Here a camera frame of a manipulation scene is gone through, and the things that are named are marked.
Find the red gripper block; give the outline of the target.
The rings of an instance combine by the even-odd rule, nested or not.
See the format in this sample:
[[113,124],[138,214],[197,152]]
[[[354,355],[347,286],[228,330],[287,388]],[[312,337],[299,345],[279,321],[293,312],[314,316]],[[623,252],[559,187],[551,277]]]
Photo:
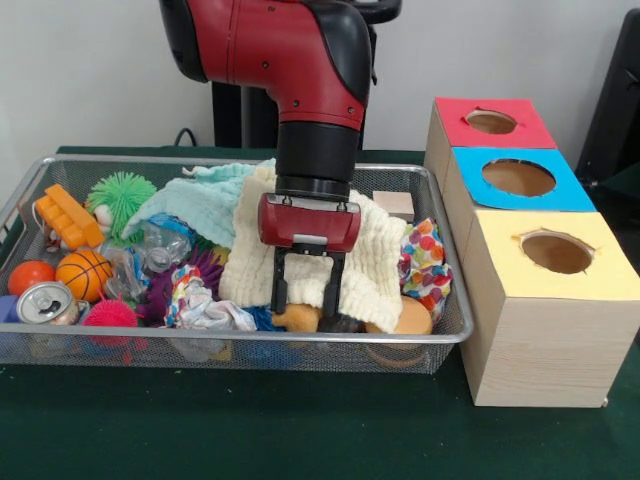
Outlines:
[[288,249],[295,245],[311,245],[330,252],[332,267],[324,290],[322,311],[325,317],[336,316],[345,253],[353,249],[360,225],[361,209],[357,203],[263,194],[258,205],[259,237],[264,244],[276,247],[272,312],[283,314],[286,310],[288,283],[284,274]]

